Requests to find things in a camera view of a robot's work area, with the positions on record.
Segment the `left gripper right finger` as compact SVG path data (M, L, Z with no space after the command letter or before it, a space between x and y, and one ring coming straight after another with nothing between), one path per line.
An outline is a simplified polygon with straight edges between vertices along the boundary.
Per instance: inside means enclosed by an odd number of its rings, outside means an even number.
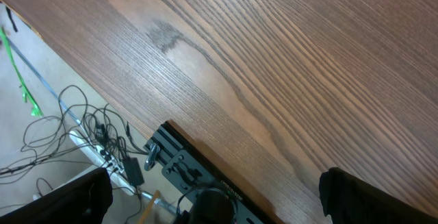
M337 167L320 176L324 216L345 224L437 224L437 218L362 181Z

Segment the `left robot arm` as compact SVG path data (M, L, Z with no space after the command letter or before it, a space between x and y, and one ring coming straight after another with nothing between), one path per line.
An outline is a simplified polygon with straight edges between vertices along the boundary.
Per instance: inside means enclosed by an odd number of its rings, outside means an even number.
M323 214L333 223L436 223L425 214L351 174L332 167L319 183ZM101 223L113 201L110 177L95 169L75 181L1 217L2 223ZM233 223L236 203L205 190L176 223Z

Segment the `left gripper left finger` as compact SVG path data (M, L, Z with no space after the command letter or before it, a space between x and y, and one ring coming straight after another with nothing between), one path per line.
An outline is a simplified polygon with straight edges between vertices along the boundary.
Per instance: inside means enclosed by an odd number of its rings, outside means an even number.
M112 205L112 184L97 168L27 205L5 214L2 223L101 223Z

